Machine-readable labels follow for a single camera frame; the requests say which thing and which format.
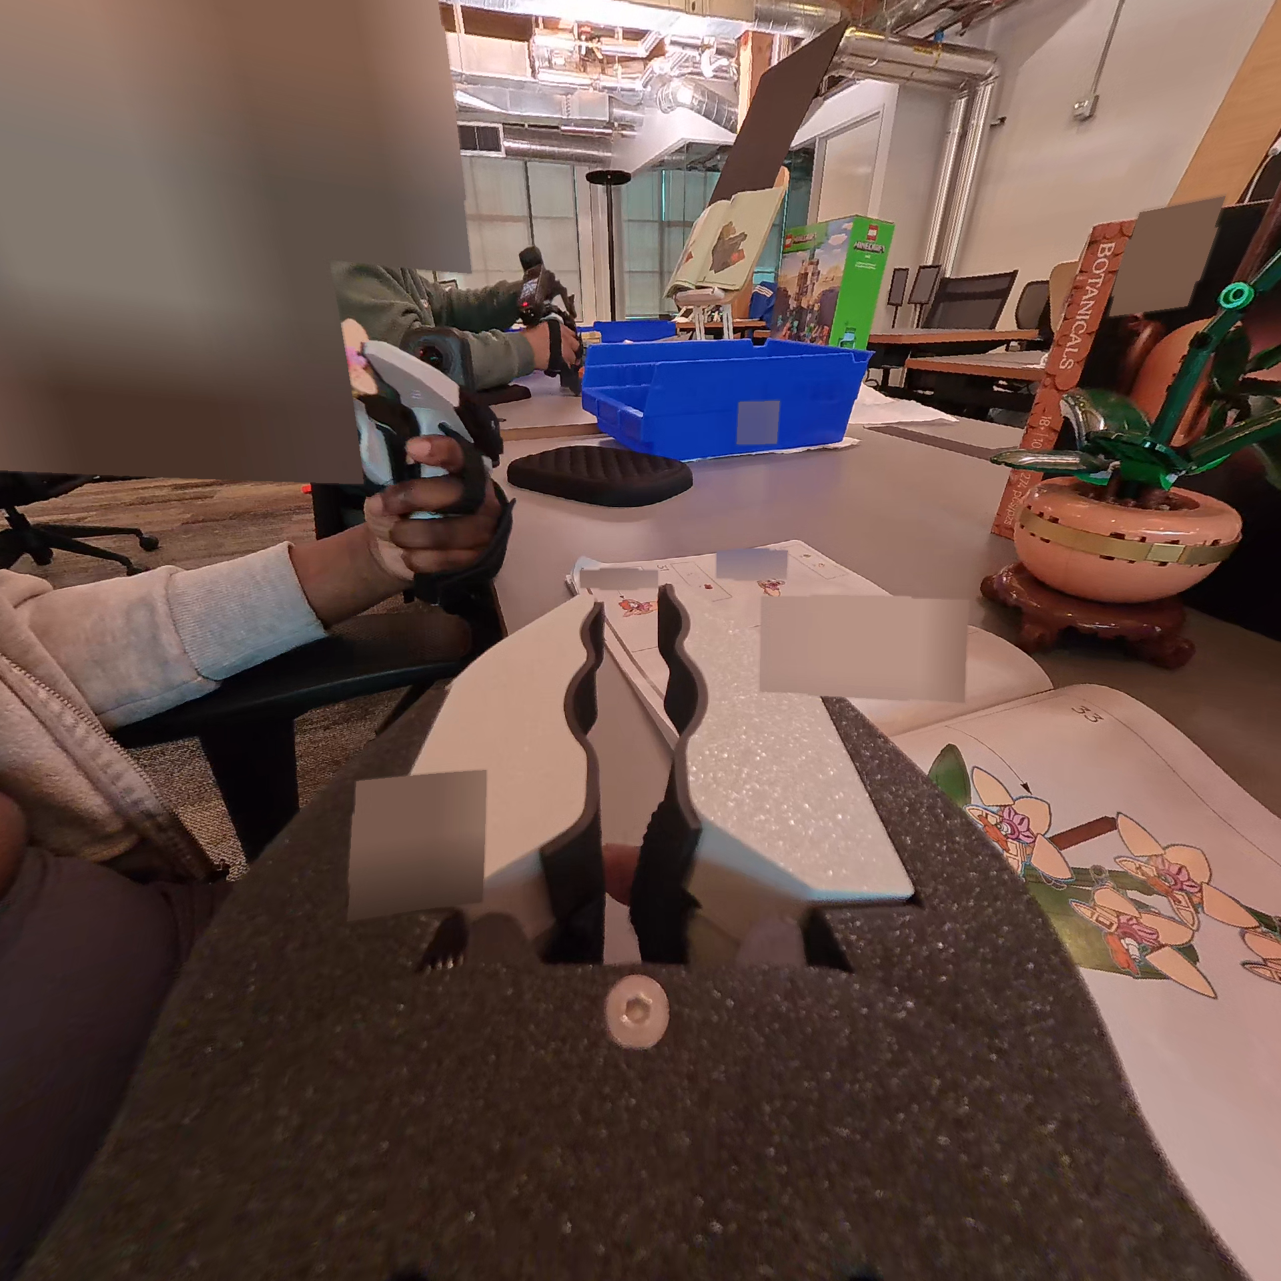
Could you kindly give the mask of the silver ventilation duct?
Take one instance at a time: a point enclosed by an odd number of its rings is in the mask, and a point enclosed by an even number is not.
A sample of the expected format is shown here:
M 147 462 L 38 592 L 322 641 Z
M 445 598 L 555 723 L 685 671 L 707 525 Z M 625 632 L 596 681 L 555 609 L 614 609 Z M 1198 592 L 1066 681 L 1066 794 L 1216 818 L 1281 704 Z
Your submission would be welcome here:
M 846 26 L 828 64 L 835 77 L 852 84 L 898 84 L 933 91 L 974 91 L 1001 77 L 990 50 L 950 44 L 950 41 L 906 41 L 869 26 Z

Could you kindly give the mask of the wooden table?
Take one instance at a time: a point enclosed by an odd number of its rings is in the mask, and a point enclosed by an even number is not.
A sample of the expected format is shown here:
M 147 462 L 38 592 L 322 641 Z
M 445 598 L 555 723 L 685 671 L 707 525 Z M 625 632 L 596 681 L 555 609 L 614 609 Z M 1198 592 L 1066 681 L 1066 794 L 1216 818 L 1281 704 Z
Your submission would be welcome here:
M 1026 413 L 1045 378 L 1043 331 L 883 331 L 869 336 L 869 382 L 894 397 L 988 415 Z

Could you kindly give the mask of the black mesh office chair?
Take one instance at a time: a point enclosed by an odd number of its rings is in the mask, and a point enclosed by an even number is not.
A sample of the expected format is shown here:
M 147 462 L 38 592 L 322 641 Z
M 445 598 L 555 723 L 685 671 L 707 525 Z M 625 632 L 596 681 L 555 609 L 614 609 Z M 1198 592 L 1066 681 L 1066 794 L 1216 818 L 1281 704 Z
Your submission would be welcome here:
M 945 278 L 923 314 L 923 331 L 995 331 L 1017 270 Z

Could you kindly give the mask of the green brick set box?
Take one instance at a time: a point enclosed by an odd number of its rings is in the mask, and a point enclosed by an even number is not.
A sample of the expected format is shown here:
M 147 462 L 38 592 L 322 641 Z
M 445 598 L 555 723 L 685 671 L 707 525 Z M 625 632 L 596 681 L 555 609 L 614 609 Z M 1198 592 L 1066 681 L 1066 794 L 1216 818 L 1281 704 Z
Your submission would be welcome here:
M 769 336 L 869 347 L 894 234 L 889 219 L 835 219 L 783 230 Z

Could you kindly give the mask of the open book on easel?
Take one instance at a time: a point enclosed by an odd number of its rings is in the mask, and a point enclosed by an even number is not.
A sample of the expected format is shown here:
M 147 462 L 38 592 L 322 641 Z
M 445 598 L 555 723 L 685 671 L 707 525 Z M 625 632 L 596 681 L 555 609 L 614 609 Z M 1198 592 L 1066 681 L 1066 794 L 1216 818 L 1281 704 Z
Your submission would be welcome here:
M 707 203 L 691 224 L 665 297 L 691 314 L 691 340 L 707 340 L 707 314 L 719 314 L 725 340 L 735 336 L 735 294 L 752 287 L 767 234 L 779 219 L 788 184 L 744 192 Z

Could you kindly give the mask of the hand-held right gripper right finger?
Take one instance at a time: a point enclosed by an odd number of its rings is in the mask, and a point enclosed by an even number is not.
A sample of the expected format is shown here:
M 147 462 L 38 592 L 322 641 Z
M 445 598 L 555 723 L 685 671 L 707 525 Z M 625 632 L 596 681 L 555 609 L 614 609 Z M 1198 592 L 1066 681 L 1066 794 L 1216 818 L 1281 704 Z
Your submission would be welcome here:
M 817 911 L 906 906 L 916 882 L 818 699 L 760 692 L 760 632 L 656 592 L 675 755 L 628 925 L 649 963 L 806 962 Z

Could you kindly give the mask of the dark brown board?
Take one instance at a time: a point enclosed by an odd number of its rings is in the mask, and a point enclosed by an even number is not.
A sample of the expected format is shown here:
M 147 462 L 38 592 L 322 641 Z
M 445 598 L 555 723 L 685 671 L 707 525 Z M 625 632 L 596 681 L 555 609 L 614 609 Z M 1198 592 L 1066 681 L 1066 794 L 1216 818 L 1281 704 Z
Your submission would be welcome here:
M 776 64 L 757 95 L 752 111 L 735 134 L 735 150 L 725 157 L 725 172 L 713 192 L 713 203 L 735 198 L 744 192 L 769 192 L 793 134 L 802 128 L 802 119 L 809 113 L 809 99 L 840 44 L 846 20 L 835 24 L 828 34 L 818 34 L 817 41 L 806 41 L 797 55 L 788 55 L 783 64 Z

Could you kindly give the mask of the brown botanical set box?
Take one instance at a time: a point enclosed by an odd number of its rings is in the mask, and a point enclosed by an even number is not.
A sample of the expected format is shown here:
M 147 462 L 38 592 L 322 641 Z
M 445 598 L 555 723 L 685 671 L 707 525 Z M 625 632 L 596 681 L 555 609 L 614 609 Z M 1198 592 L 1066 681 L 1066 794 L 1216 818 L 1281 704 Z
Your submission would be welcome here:
M 1214 314 L 1180 325 L 1188 347 L 1154 407 L 1141 404 L 1141 365 L 1157 354 L 1145 345 L 1157 331 L 1157 309 L 1119 309 L 1132 243 L 1135 224 L 1106 224 L 1086 239 L 1021 442 L 990 459 L 1012 471 L 990 525 L 1001 537 L 1012 537 L 1032 475 L 1080 482 L 1107 502 L 1154 499 L 1277 441 L 1277 397 L 1250 413 L 1250 394 L 1261 394 L 1258 370 L 1277 365 L 1277 345 L 1253 347 L 1261 309 L 1277 302 L 1277 219 L 1258 219 L 1239 270 L 1222 288 L 1204 294 L 1214 278 L 1198 270 L 1197 294 L 1214 297 Z

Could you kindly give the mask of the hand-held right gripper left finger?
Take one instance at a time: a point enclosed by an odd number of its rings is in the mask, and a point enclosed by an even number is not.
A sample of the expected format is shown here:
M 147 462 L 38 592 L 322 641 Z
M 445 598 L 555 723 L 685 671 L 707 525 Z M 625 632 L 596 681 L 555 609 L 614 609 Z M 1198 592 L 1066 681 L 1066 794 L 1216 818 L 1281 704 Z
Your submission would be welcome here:
M 560 601 L 471 661 L 414 765 L 486 773 L 478 889 L 445 906 L 507 913 L 547 963 L 596 963 L 607 933 L 596 723 L 602 601 Z

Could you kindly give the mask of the grey desk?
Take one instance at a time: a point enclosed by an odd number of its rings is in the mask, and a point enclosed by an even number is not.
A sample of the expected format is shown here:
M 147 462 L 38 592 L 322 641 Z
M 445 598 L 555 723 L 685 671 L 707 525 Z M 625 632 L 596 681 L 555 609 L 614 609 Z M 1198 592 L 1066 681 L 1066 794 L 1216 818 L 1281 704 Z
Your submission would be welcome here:
M 656 508 L 588 508 L 516 494 L 511 548 L 500 575 L 507 631 L 541 621 L 570 598 L 580 558 L 665 562 L 725 548 L 802 537 L 828 562 L 898 598 L 963 598 L 977 631 L 1012 624 L 983 601 L 983 575 L 1004 564 L 990 511 L 1004 490 L 977 442 L 1008 442 L 1001 428 L 898 428 L 866 430 L 856 450 L 793 459 L 691 462 L 691 490 Z M 1191 612 L 1197 661 L 1154 671 L 1107 648 L 1043 658 L 1053 689 L 1012 731 L 977 714 L 958 734 L 1012 790 L 988 743 L 1012 746 L 1032 765 L 1021 782 L 1049 803 L 1053 818 L 1126 816 L 1157 844 L 1198 847 L 1214 889 L 1277 911 L 1277 641 Z M 1226 1241 L 1250 1275 L 1281 1275 L 1281 987 L 1250 972 L 1261 963 L 1235 930 L 1204 920 L 1197 933 L 1214 1001 L 1167 976 L 1121 976 L 1077 970 L 1106 1032 L 1126 1067 L 1152 1133 L 1197 1211 Z

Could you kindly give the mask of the black office chair base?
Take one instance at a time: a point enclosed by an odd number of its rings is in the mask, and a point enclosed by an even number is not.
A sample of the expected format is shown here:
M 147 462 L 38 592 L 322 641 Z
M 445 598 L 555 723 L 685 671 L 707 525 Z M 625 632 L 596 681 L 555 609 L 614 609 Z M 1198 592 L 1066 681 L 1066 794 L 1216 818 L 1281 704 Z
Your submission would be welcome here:
M 118 562 L 129 575 L 142 575 L 142 564 L 122 552 L 81 545 L 81 533 L 132 533 L 142 545 L 142 552 L 157 552 L 157 537 L 135 531 L 135 525 L 32 525 L 21 516 L 21 508 L 32 502 L 51 502 L 63 499 L 81 486 L 101 486 L 101 482 L 118 482 L 118 475 L 46 475 L 46 471 L 4 471 L 0 475 L 0 511 L 4 511 L 4 531 L 0 531 L 0 564 L 10 571 L 19 558 L 32 558 L 38 564 L 51 564 L 56 552 L 79 552 L 79 558 L 101 558 L 101 562 Z

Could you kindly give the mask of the person's left hand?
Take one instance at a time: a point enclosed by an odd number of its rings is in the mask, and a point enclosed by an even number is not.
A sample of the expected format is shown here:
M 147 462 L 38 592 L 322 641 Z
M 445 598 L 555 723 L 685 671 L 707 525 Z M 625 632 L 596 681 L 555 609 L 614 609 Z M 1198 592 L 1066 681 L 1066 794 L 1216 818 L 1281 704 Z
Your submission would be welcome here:
M 471 571 L 500 531 L 500 490 L 486 486 L 474 511 L 461 502 L 467 450 L 449 434 L 407 441 L 407 462 L 425 468 L 425 482 L 404 482 L 361 502 L 361 584 L 376 601 L 414 584 L 414 575 Z

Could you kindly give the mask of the brick orchid in pot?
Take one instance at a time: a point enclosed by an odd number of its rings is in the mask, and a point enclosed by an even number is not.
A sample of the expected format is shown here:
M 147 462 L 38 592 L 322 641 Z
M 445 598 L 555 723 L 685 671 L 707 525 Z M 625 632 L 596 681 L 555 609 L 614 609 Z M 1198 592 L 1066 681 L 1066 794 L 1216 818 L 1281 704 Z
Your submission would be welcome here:
M 1045 654 L 1077 631 L 1119 640 L 1167 671 L 1197 658 L 1180 632 L 1180 592 L 1235 552 L 1239 511 L 1178 482 L 1277 442 L 1281 407 L 1250 413 L 1250 394 L 1261 394 L 1258 370 L 1277 365 L 1277 345 L 1253 354 L 1246 331 L 1250 309 L 1268 302 L 1277 280 L 1281 256 L 1216 294 L 1154 420 L 1126 394 L 1067 391 L 1059 407 L 1075 450 L 990 459 L 1043 475 L 1012 516 L 1017 562 L 983 581 L 988 601 L 1017 609 L 1021 654 Z

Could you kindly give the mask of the black wrist rest pad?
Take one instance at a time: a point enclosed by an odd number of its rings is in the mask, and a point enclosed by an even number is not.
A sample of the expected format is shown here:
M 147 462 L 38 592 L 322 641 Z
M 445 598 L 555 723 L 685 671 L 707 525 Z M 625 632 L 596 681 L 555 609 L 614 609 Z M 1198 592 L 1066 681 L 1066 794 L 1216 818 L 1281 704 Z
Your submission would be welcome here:
M 602 442 L 560 442 L 507 462 L 507 486 L 588 508 L 650 508 L 691 490 L 690 462 Z

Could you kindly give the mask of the person's dark trousers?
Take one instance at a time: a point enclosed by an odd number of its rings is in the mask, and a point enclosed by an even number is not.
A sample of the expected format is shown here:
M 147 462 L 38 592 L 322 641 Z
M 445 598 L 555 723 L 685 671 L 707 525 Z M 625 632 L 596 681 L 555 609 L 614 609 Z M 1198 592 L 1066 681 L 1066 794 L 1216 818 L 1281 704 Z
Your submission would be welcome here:
M 46 856 L 0 803 L 0 1275 L 51 1231 L 233 882 L 132 882 Z

